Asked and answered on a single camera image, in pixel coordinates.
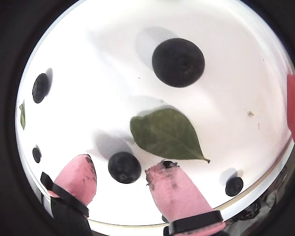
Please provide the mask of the pink padded gripper finger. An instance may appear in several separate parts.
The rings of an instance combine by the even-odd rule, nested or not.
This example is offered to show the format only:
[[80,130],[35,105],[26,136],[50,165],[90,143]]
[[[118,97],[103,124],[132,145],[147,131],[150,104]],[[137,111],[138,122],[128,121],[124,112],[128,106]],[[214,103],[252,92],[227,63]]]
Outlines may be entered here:
[[218,236],[226,223],[184,170],[169,160],[145,170],[158,210],[167,219],[165,236]]
[[92,235],[88,204],[96,194],[97,176],[91,157],[80,154],[66,164],[55,180],[42,172],[40,181],[48,190],[56,224],[68,236]]

